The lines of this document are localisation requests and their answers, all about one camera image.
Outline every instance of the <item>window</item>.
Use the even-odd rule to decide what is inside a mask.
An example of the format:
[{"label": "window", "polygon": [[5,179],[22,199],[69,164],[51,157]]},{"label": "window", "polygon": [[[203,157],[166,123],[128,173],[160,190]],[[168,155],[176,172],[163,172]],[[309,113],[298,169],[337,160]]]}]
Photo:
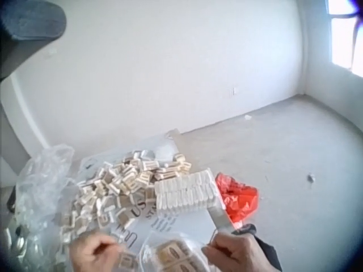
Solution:
[{"label": "window", "polygon": [[363,10],[358,1],[328,0],[331,58],[334,64],[363,77]]}]

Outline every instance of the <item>hand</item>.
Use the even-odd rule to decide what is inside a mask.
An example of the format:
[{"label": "hand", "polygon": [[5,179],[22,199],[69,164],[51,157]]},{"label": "hand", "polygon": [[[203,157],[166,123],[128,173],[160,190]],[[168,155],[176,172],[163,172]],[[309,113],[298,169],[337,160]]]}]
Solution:
[{"label": "hand", "polygon": [[69,248],[75,272],[111,272],[122,251],[112,237],[100,232],[79,237]]},{"label": "hand", "polygon": [[202,251],[208,261],[222,272],[278,271],[269,263],[251,234],[232,236],[218,233]]}]

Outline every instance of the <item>plastic bag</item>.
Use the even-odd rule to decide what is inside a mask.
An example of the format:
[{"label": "plastic bag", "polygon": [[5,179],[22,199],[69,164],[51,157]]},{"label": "plastic bag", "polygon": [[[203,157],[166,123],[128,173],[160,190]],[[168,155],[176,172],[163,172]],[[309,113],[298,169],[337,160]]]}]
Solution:
[{"label": "plastic bag", "polygon": [[144,272],[216,271],[208,265],[203,246],[181,233],[151,232],[139,254],[140,268]]},{"label": "plastic bag", "polygon": [[47,148],[21,171],[16,182],[15,216],[30,233],[42,232],[53,219],[73,154],[74,149],[65,144]]},{"label": "plastic bag", "polygon": [[219,173],[216,177],[218,189],[226,205],[226,212],[235,228],[258,207],[258,190],[237,182],[233,177]]}]

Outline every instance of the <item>red plastic bag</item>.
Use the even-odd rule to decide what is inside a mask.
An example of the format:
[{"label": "red plastic bag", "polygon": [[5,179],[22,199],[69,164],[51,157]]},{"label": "red plastic bag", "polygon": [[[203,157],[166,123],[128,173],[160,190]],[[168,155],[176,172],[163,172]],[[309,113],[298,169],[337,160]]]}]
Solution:
[{"label": "red plastic bag", "polygon": [[216,184],[221,192],[226,212],[233,226],[239,228],[242,220],[258,207],[259,192],[256,188],[237,182],[231,176],[219,173]]}]

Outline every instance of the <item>gray floor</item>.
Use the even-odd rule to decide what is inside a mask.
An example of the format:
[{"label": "gray floor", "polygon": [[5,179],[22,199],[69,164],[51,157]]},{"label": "gray floor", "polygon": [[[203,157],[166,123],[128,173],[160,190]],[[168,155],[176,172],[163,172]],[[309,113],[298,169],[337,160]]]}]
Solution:
[{"label": "gray floor", "polygon": [[196,159],[259,189],[246,222],[275,246],[285,271],[340,270],[362,233],[362,134],[307,97],[250,115],[187,133]]}]

